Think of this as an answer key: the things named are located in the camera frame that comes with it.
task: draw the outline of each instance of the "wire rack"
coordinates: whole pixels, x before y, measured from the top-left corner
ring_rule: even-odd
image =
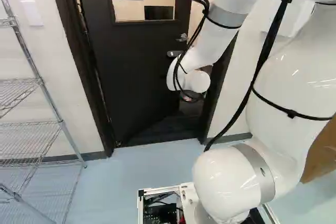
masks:
[[[22,197],[56,223],[65,223],[81,173],[78,161],[42,163]],[[42,224],[36,215],[14,201],[0,204],[0,223]]]
[[[33,93],[41,79],[0,80],[0,119]]]
[[[60,130],[57,122],[0,124],[0,182],[21,194]]]

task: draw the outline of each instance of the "black strap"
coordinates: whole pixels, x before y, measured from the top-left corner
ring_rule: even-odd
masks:
[[[319,5],[336,5],[336,3],[323,3],[323,2],[316,2]]]
[[[213,24],[215,24],[216,26],[219,26],[221,28],[226,28],[226,29],[238,29],[238,28],[241,28],[241,25],[240,26],[225,26],[225,25],[222,25],[214,20],[212,20],[211,18],[209,18],[208,16],[206,16],[206,18]]]
[[[280,110],[282,112],[285,112],[289,118],[293,119],[295,117],[298,118],[303,118],[303,119],[307,119],[307,120],[313,120],[313,121],[328,121],[330,119],[332,119],[333,117],[330,118],[319,118],[317,116],[309,116],[309,115],[304,115],[301,114],[299,112],[296,112],[295,110],[290,110],[290,109],[286,109],[284,107],[281,107],[269,100],[267,100],[266,98],[264,98],[263,96],[261,96],[254,88],[252,88],[252,92],[259,98],[261,99],[263,102],[266,102],[268,105],[271,105],[273,108],[276,108],[277,110]]]

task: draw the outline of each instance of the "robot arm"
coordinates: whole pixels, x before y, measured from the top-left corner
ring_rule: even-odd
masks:
[[[255,1],[215,0],[209,17],[222,25],[239,26]],[[187,74],[178,69],[183,88],[197,92],[207,89],[206,81],[200,87],[187,76],[216,62],[236,31],[206,22],[197,45],[181,62]],[[336,7],[317,5],[295,40],[266,61],[255,83],[256,91],[272,103],[304,115],[333,116],[336,58],[331,52],[336,51],[335,36]],[[167,76],[171,90],[174,90],[172,73],[176,61]],[[208,151],[193,168],[199,199],[217,223],[241,223],[251,208],[291,191],[303,173],[311,144],[328,122],[291,118],[255,94],[247,104],[247,121],[254,135],[251,140]]]
[[[256,0],[213,1],[208,17],[222,26],[236,28],[227,29],[213,24],[208,19],[205,21],[197,45],[191,48],[181,61],[183,69],[188,74],[181,67],[178,68],[178,77],[183,89],[198,93],[208,89],[210,85],[209,76],[204,72],[196,71],[196,69],[212,65],[221,57],[255,2]],[[172,62],[167,74],[167,86],[173,91],[175,90],[173,71],[176,62],[177,58]]]
[[[221,25],[240,27],[255,2],[256,0],[214,0],[208,16],[211,20]],[[186,73],[181,67],[178,68],[177,75],[183,89],[198,93],[202,93],[208,89],[210,85],[209,76],[202,71],[197,71],[197,69],[215,63],[221,57],[237,31],[238,28],[227,29],[206,20],[196,46],[191,48],[181,61],[181,65]],[[175,91],[173,71],[176,62],[177,58],[170,65],[166,78],[167,87],[172,91]]]

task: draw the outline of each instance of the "door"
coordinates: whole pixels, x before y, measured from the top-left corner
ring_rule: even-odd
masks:
[[[183,50],[191,0],[81,0],[119,144],[179,107],[166,87],[170,50]]]

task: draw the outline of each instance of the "light blue floor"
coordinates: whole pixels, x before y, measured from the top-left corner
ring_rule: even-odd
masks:
[[[89,162],[67,223],[136,224],[138,189],[191,182],[203,149],[198,140],[182,140],[121,148],[109,159]]]
[[[109,159],[88,162],[67,224],[137,224],[138,189],[191,182],[192,166],[203,149],[197,140],[182,140],[117,149]],[[270,206],[281,224],[334,224],[335,182],[333,172],[306,185],[300,184]]]

